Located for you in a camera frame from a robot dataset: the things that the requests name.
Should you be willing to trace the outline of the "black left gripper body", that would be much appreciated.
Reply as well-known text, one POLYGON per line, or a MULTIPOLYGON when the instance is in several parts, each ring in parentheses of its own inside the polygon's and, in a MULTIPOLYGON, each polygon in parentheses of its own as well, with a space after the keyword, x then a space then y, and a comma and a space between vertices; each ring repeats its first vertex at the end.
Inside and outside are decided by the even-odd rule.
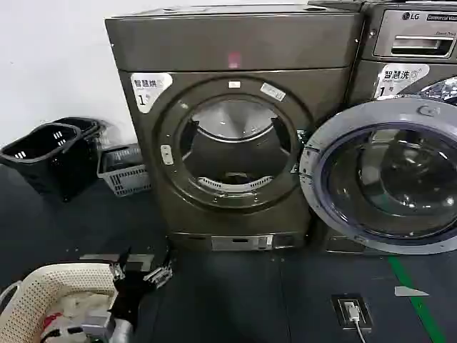
POLYGON ((154 290, 153 284, 144 279, 145 276, 144 272, 126 272, 124 278, 114 277, 117 296, 109 309, 114 318, 131 324, 138 322, 141 300, 154 290))

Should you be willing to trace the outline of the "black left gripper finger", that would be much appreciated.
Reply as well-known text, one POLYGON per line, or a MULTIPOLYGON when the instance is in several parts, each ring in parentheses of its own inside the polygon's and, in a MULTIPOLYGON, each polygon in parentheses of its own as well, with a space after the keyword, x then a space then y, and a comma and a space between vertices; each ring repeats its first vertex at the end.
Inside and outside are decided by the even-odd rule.
POLYGON ((124 279, 126 264, 130 256, 130 249, 122 252, 116 261, 110 263, 109 269, 114 279, 124 279))
POLYGON ((171 250, 168 249, 162 264, 152 272, 144 276, 143 280, 154 286, 165 285, 174 275, 173 264, 171 259, 171 250))

